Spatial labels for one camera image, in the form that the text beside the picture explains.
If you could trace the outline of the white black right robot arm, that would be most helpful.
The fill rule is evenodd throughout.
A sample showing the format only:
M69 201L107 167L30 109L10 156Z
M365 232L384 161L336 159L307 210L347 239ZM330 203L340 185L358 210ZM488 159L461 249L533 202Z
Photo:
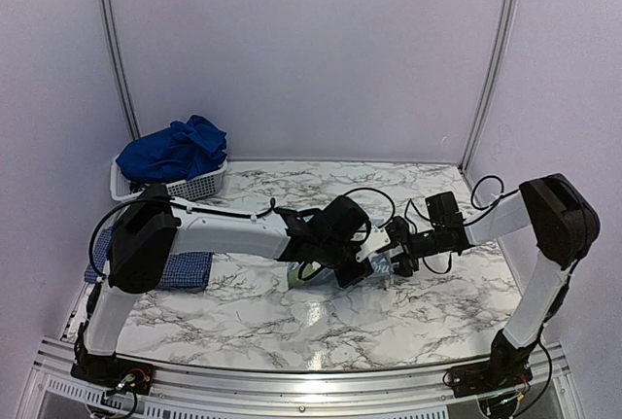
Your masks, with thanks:
M598 238L596 210L562 173L521 183L516 192L500 195L487 209L464 217L453 194L428 200L430 229L415 231L405 217L389 221L386 230L401 249L399 274L408 264L439 254L456 254L499 240L524 228L533 232L536 250L530 279L512 315L495 335L486 361L452 367L454 388L502 388L518 379L541 342L545 326L561 308L570 279Z

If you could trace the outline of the blue checked shirt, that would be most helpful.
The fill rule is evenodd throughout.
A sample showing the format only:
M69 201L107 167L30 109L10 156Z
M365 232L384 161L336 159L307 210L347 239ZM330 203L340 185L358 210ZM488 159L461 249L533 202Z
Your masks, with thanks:
M112 239L112 228L104 228L96 238L93 257L95 267L103 271ZM209 282L213 254L192 252L173 254L167 259L157 290L203 291Z

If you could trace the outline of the light blue garment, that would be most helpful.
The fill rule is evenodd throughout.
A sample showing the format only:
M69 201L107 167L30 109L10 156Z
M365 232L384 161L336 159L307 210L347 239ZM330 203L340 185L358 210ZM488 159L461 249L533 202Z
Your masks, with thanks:
M360 248L373 227L383 228L383 223L370 218L326 218L314 216L303 222L291 237L279 257L288 264L292 287L312 286L326 280L336 283L331 274L321 276L320 253L329 249ZM384 276L392 271L391 243L370 258L373 273L367 278Z

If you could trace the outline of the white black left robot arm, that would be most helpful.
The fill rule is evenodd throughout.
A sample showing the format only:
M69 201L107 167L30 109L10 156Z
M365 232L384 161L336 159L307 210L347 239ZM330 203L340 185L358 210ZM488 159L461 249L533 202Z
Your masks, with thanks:
M324 208L296 211L271 202L259 212L208 207L174 198L161 185L111 210L104 261L88 264L96 275L86 318L74 343L73 377L114 385L127 375L147 379L150 367L119 359L122 328L136 300L155 289L178 256L241 254L276 262L316 263L357 282L371 270L363 246L372 221L351 198L340 195Z

